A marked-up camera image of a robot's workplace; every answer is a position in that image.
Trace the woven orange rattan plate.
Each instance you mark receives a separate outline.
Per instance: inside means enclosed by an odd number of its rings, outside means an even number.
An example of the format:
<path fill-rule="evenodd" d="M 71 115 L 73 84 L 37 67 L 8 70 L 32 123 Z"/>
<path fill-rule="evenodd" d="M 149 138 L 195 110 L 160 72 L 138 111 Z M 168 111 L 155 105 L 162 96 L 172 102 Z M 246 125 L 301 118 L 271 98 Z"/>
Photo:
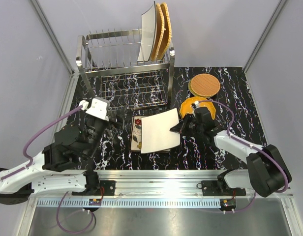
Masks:
<path fill-rule="evenodd" d="M 205 98 L 213 97 L 220 90 L 219 80 L 211 74 L 198 74 L 189 83 L 194 92 Z"/>

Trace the woven yellow basket plate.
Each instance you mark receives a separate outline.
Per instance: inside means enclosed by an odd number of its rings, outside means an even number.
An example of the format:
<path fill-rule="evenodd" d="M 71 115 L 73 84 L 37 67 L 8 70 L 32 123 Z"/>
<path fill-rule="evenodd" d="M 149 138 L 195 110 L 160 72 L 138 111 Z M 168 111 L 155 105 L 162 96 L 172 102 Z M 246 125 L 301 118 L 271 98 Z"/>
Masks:
<path fill-rule="evenodd" d="M 165 53 L 169 49 L 171 39 L 172 39 L 172 27 L 171 27 L 171 21 L 169 16 L 169 9 L 166 2 L 163 2 L 160 4 L 163 16 L 164 16 L 164 34 L 163 38 L 160 44 L 160 48 L 157 55 L 157 60 L 163 59 Z"/>
<path fill-rule="evenodd" d="M 157 59 L 161 42 L 163 39 L 164 31 L 165 31 L 164 15 L 160 4 L 156 3 L 156 34 L 155 34 L 155 43 L 150 57 L 151 61 L 156 61 Z"/>

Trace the cream square plate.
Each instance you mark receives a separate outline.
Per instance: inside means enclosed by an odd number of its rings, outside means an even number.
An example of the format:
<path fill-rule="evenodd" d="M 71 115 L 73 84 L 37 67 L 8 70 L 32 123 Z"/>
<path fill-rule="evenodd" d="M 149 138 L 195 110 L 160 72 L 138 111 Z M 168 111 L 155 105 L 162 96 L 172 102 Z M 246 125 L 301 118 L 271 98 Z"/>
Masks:
<path fill-rule="evenodd" d="M 146 62 L 150 60 L 156 32 L 156 4 L 153 2 L 152 6 L 141 15 L 142 33 L 140 51 L 138 55 L 138 62 Z"/>

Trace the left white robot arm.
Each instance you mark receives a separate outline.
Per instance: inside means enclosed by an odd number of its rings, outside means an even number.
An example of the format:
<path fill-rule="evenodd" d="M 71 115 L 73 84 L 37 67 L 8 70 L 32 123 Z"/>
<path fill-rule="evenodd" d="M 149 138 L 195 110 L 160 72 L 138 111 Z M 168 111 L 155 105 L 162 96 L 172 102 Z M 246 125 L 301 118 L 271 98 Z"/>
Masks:
<path fill-rule="evenodd" d="M 84 128 L 65 125 L 32 161 L 13 169 L 0 168 L 0 204 L 20 204 L 34 195 L 102 193 L 104 187 L 94 168 L 77 167 L 81 160 L 92 162 L 106 130 L 123 127 L 123 119 L 116 114 L 108 120 L 88 117 Z"/>

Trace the orange polka dot plate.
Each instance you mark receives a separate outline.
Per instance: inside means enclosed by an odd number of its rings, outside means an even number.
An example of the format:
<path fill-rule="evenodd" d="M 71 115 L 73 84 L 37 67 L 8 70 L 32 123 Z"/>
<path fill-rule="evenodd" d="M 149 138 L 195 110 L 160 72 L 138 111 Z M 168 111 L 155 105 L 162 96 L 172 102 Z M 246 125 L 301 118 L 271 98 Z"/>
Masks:
<path fill-rule="evenodd" d="M 216 108 L 214 107 L 213 103 L 208 99 L 199 96 L 190 97 L 181 104 L 179 111 L 181 118 L 184 118 L 186 114 L 194 114 L 195 109 L 192 107 L 192 104 L 195 104 L 196 102 L 199 103 L 197 106 L 198 108 L 207 108 L 211 113 L 212 119 L 215 119 Z"/>

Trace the grey square plate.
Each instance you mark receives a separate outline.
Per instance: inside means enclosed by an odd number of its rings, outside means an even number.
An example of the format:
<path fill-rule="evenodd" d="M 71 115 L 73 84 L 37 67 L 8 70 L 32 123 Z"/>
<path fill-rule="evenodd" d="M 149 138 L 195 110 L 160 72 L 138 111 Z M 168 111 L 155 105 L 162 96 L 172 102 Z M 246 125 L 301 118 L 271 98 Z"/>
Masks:
<path fill-rule="evenodd" d="M 180 145 L 180 134 L 170 132 L 179 123 L 176 108 L 157 115 L 143 117 L 141 153 L 152 153 L 175 148 Z"/>

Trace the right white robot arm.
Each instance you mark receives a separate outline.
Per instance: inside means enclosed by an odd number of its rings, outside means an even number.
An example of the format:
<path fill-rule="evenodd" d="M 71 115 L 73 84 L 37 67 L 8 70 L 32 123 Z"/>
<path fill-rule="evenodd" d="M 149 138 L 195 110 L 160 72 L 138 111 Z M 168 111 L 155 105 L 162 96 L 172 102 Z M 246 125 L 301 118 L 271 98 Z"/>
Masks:
<path fill-rule="evenodd" d="M 229 195 L 236 189 L 252 189 L 262 197 L 285 191 L 292 180 L 291 174 L 274 145 L 248 142 L 223 128 L 206 107 L 186 114 L 170 129 L 183 136 L 191 136 L 214 149 L 226 151 L 247 165 L 245 170 L 227 170 L 217 177 L 217 190 Z"/>

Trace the woven bamboo plate green rim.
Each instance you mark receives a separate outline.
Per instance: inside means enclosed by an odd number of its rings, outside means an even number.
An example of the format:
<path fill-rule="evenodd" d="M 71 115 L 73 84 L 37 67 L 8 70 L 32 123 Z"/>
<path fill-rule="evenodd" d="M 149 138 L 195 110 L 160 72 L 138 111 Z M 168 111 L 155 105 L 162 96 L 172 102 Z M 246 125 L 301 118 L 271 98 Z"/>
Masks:
<path fill-rule="evenodd" d="M 191 88 L 191 83 L 188 83 L 188 90 L 193 96 L 200 96 L 199 94 L 193 91 L 193 89 Z"/>

